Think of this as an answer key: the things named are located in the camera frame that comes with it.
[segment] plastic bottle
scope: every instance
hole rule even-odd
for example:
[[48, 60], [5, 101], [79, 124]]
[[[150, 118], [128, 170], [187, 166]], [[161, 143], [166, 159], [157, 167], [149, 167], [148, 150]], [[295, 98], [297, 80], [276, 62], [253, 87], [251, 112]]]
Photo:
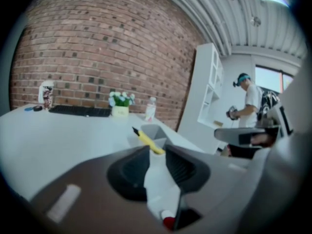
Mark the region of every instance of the plastic bottle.
[[145, 111], [145, 120], [148, 122], [152, 122], [156, 112], [156, 98], [151, 97], [150, 101], [147, 103], [146, 111]]

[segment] flower pot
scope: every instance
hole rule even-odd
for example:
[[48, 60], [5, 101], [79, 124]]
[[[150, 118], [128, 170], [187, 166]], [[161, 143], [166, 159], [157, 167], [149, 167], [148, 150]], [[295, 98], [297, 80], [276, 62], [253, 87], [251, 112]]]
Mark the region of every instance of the flower pot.
[[112, 108], [112, 116], [114, 117], [127, 117], [129, 115], [129, 107], [114, 106]]

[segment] man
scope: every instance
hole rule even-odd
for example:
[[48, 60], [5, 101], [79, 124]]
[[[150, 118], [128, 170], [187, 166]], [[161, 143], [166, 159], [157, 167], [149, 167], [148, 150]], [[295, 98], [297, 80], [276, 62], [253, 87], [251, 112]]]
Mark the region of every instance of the man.
[[245, 108], [232, 112], [233, 117], [239, 118], [239, 127], [254, 127], [257, 123], [257, 113], [261, 108], [262, 90], [250, 79], [250, 76], [242, 73], [237, 79], [237, 86], [246, 91]]
[[[239, 118], [239, 127], [254, 127], [257, 123], [257, 113], [261, 108], [262, 90], [257, 87], [252, 81], [249, 75], [242, 73], [237, 79], [237, 86], [240, 86], [246, 91], [245, 108], [232, 112], [232, 118]], [[258, 142], [257, 139], [253, 139], [252, 143]], [[253, 158], [257, 149], [253, 148], [241, 148], [233, 145], [228, 146], [231, 155], [234, 157]]]

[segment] keyboard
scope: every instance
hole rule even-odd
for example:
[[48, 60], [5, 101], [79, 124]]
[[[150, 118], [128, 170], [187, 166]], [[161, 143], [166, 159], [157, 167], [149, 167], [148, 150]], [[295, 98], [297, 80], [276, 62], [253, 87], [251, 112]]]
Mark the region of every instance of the keyboard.
[[108, 117], [111, 113], [109, 108], [94, 108], [94, 107], [78, 107], [78, 106], [63, 106], [57, 105], [49, 110], [50, 113], [77, 115], [86, 117]]

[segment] corrugated ceiling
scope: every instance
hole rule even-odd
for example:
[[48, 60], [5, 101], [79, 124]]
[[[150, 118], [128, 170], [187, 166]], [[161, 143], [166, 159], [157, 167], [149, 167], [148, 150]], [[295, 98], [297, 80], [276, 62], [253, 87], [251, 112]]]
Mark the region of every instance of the corrugated ceiling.
[[[261, 0], [172, 0], [198, 26], [207, 42], [213, 42], [222, 56], [232, 46], [276, 50], [298, 59], [307, 54], [305, 38], [288, 7]], [[251, 19], [258, 17], [255, 27]]]

